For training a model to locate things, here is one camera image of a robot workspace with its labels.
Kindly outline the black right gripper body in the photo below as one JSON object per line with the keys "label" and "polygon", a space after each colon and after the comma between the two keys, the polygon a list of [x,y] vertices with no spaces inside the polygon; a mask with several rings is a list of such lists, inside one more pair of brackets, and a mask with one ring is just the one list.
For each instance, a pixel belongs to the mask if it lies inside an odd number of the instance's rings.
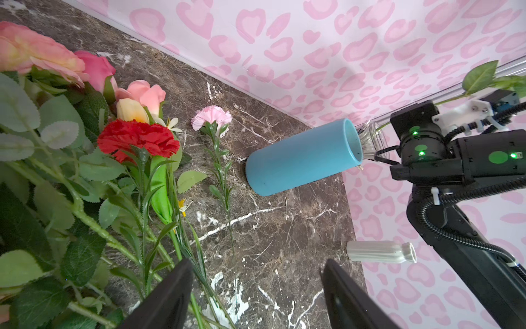
{"label": "black right gripper body", "polygon": [[401,164],[429,162],[448,158],[441,128],[433,118],[438,109],[432,101],[413,104],[390,116],[390,124],[400,140]]}

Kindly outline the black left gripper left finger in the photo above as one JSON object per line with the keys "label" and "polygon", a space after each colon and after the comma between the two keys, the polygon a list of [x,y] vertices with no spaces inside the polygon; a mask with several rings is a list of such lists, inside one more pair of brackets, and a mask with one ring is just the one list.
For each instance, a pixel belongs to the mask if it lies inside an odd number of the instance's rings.
{"label": "black left gripper left finger", "polygon": [[193,266],[184,259],[117,328],[183,328],[192,288]]}

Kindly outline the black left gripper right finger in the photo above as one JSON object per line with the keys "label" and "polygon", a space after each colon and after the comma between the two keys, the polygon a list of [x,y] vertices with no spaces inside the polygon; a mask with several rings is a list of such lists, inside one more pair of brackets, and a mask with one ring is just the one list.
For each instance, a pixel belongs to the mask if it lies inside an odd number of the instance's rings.
{"label": "black left gripper right finger", "polygon": [[326,261],[321,270],[321,281],[332,328],[399,327],[335,260]]}

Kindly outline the clear ribbed glass vase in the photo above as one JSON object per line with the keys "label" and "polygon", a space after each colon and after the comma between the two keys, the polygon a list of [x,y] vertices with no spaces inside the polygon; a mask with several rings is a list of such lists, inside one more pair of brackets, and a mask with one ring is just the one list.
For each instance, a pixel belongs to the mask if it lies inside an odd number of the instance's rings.
{"label": "clear ribbed glass vase", "polygon": [[374,160],[376,152],[388,147],[385,135],[379,124],[368,121],[357,127],[364,160]]}

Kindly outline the pink rose with stem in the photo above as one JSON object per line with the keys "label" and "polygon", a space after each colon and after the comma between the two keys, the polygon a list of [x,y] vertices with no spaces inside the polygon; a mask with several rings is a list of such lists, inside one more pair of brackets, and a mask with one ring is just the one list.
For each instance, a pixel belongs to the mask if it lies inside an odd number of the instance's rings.
{"label": "pink rose with stem", "polygon": [[525,97],[525,76],[507,75],[497,78],[497,64],[498,61],[495,60],[481,64],[470,70],[462,81],[463,93],[459,96],[440,101],[436,103],[436,105],[461,100],[487,88],[510,90],[517,93],[520,98]]}

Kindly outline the light pink carnation flower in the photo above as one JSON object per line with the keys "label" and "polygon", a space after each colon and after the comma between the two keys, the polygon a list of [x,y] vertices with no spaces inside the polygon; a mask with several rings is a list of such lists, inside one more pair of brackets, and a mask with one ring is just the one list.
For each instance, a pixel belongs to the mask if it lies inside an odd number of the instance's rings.
{"label": "light pink carnation flower", "polygon": [[229,185],[228,178],[233,162],[227,160],[230,154],[228,149],[221,146],[221,139],[230,127],[232,117],[229,111],[219,106],[207,106],[197,111],[191,120],[194,131],[206,135],[211,142],[211,148],[206,151],[212,158],[212,172],[217,183],[210,186],[210,192],[223,206],[225,218],[230,234],[231,247],[234,248],[234,235],[231,227],[231,192],[233,187]]}

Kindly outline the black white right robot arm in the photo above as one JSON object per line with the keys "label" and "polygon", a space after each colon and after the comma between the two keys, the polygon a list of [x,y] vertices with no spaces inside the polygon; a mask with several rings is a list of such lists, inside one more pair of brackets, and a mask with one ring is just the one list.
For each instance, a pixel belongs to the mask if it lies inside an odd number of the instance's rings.
{"label": "black white right robot arm", "polygon": [[525,188],[525,130],[508,130],[520,103],[484,119],[439,126],[431,102],[390,115],[397,143],[375,153],[392,179],[409,182],[410,225],[500,328],[525,327],[525,258],[486,236],[482,202]]}

